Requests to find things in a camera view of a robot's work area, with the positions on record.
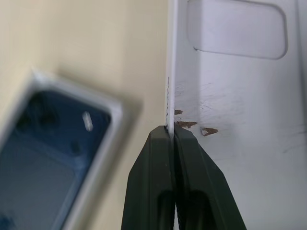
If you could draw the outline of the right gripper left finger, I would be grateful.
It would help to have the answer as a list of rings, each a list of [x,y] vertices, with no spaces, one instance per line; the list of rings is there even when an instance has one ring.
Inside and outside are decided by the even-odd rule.
[[[175,197],[171,141],[164,126],[153,129],[132,166],[121,230],[173,230]]]

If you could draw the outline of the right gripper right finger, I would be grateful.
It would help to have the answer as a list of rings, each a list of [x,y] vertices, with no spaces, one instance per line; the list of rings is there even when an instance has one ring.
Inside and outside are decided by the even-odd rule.
[[[222,171],[192,132],[174,132],[179,230],[247,230]]]

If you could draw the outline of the white phone box lid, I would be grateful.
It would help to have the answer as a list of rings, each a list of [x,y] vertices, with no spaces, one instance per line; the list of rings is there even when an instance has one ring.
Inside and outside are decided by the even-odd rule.
[[[248,230],[307,230],[307,0],[172,0],[175,122]]]

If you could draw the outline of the dark blue phone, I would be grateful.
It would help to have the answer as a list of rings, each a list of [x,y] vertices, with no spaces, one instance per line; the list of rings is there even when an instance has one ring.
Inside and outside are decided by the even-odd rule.
[[[67,95],[35,93],[0,151],[0,230],[61,230],[110,121]]]

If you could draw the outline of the white phone box base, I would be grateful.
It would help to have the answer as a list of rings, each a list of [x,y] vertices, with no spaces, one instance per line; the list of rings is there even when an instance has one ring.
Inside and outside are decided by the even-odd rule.
[[[0,151],[12,132],[30,98],[40,91],[55,91],[109,113],[111,121],[100,143],[82,186],[61,230],[85,230],[93,211],[95,198],[116,154],[123,107],[120,101],[66,78],[33,71],[12,108],[0,122]]]

